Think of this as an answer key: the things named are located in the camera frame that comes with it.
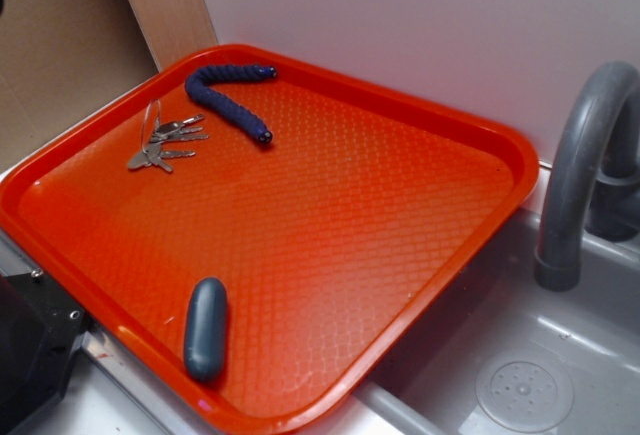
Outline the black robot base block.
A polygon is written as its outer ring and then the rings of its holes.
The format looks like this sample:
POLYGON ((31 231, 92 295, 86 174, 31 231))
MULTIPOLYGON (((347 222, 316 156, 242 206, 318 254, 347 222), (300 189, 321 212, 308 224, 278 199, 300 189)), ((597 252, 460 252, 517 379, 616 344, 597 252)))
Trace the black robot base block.
POLYGON ((89 323, 48 274, 1 277, 1 432, 15 434, 60 403, 89 323))

